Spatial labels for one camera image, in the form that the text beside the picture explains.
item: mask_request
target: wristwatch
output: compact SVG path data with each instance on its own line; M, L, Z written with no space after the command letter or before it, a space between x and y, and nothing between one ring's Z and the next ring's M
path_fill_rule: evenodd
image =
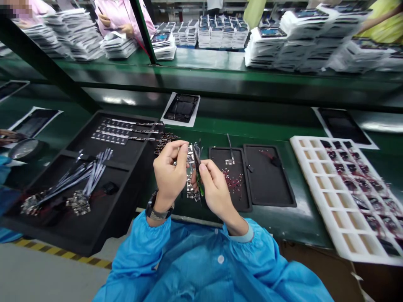
M155 200L157 199L157 192L158 192L158 190L156 190L151 195L150 200L147 202L146 216L151 218L152 220L168 219L169 216L171 216L171 213L172 213L173 208L175 207L175 205L172 205L172 207L166 212L160 213L160 212L154 211Z

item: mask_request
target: hand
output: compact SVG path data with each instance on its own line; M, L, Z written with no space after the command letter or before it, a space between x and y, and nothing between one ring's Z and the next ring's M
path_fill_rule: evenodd
M29 24L28 22L25 22L23 20L19 20L17 23L17 26L21 29L27 29L27 28L31 27L31 24Z
M0 136L4 135L7 138L0 138L0 146L8 145L11 143L15 143L21 139L22 134L19 134L15 131L0 129Z
M105 27L110 27L110 19L107 16L99 14L98 17Z
M157 199L154 205L156 212L168 211L186 185L188 145L189 142L187 141L167 143L160 155L154 160L155 179L158 185Z
M224 174L211 159L202 160L199 171L204 184L206 203L210 210L224 221L232 236L245 235L249 230L249 225L232 204ZM195 173L192 175L191 183L195 187Z
M119 30L121 33L126 34L126 36L132 38L134 36L134 30L133 30L133 26L129 23L120 26Z

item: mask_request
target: floor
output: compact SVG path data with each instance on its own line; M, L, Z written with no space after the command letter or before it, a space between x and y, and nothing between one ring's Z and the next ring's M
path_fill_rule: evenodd
M94 257L112 261L127 236L110 238ZM109 270L19 247L0 245L0 301L91 301Z

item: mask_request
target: black plastic tray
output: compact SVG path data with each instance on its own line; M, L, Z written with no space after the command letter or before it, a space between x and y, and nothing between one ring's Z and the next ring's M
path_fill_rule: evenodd
M249 188L248 175L246 173L246 163L242 148L232 148L234 153L235 165L226 165L225 160L231 159L230 148L209 148L209 159L211 159L220 170L228 169L230 177L237 177L243 174L242 195L231 193L231 200L234 207L239 212L251 212L251 192Z
M259 150L268 151L280 161L280 154L275 146L248 145L243 146L247 167L252 204L260 206L296 207L293 190L283 168L273 166L270 159Z
M132 122L158 122L157 118L126 115L100 110L79 131L75 138L63 149L53 162L29 186L28 189L49 187L62 177L73 164L78 151L95 156L106 148L113 149L113 156L105 161L106 169L94 192L97 192L108 181L114 182L119 191L114 195L106 195L90 202L91 212L76 216L72 211L64 214L60 222L54 226L40 226L39 218L20 214L21 203L14 204L0 218L0 224L16 232L42 240L65 250L83 256L91 256L102 249L106 239L120 237L127 233L137 208L137 196L144 180L152 171L155 158L155 143L152 141L128 141L126 146L91 139L102 119L116 118ZM163 130L164 126L150 126L147 129ZM144 133L144 136L155 137L155 134ZM75 190L83 189L82 182L60 196L71 196Z

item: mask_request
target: white foam tray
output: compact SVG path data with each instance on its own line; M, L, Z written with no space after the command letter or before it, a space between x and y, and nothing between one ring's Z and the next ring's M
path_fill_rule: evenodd
M332 148L326 149L321 140L330 142ZM332 143L335 141L342 143L342 149L336 150ZM399 219L403 219L403 205L392 194L383 179L354 142L347 139L314 136L294 136L290 139L290 142L339 255L355 262L403 266L403 249L397 242L403 239L403 228L399 221ZM344 142L350 142L352 148L347 149L343 144ZM335 151L337 158L332 160L327 151ZM347 161L344 161L340 156L340 152L343 151L348 153L349 158ZM355 152L360 156L357 161L351 156ZM364 178L351 174L346 165L368 166L368 175L370 175L371 179L377 180L384 187L384 190L377 192L366 181L369 186L366 192L356 182L354 182L356 189L349 191L343 178L337 173L335 163L344 165L345 172L343 176L345 180L354 181L363 180ZM353 194L364 201L369 210L360 209L353 199ZM382 197L391 198L398 209L390 208ZM376 211L368 198L376 198L383 209ZM376 231L372 230L364 215L375 217L380 228ZM396 231L390 232L383 223L382 217L390 217L397 226ZM378 238L392 244L399 256L388 254Z

